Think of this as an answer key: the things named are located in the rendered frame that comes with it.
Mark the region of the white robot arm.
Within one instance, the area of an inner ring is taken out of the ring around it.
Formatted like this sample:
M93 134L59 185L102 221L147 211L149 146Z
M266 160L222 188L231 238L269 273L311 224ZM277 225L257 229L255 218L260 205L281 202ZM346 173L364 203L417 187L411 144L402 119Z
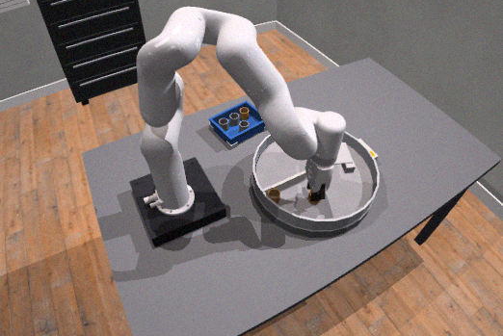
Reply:
M156 188L155 194L144 198L145 204L155 200L150 207L157 206L168 216L181 215L194 204L178 152L184 86L176 71L196 58L202 43L217 44L220 65L252 100L270 135L288 156L310 158L323 167L341 164L344 173L354 172L356 166L342 142L344 118L334 112L294 109L286 83L258 46L250 21L184 7L171 15L163 32L137 55L139 106L146 122L140 148Z

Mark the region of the blue open-top crate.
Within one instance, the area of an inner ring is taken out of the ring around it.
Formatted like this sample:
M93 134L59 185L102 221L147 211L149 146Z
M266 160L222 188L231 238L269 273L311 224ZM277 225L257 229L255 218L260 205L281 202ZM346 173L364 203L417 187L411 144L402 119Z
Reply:
M229 122L229 115L232 113L237 113L239 115L239 123L240 121L243 121L240 119L240 109L241 108L248 108L249 109L249 119L246 121L249 123L249 128L240 132L239 131L239 124L237 126L232 126L230 125ZM225 131L219 126L219 119L221 118L226 118L228 119L228 130ZM256 135L257 133L261 132L264 130L265 124L259 115L258 111L256 108L249 103L247 100L228 109L225 110L215 116L212 116L209 118L209 121L211 123L211 126L214 128L214 131L225 141L229 142L230 144L234 144L236 142L240 143L248 138ZM234 136L235 135L235 136Z

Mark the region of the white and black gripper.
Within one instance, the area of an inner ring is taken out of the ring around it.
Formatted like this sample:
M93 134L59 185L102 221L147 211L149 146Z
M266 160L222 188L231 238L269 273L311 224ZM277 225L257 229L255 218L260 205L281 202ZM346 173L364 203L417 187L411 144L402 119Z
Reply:
M323 167L316 165L309 159L307 159L305 165L305 172L309 183L307 183L306 188L313 191L310 201L320 201L321 199L325 199L326 189L328 190L330 187L333 165Z

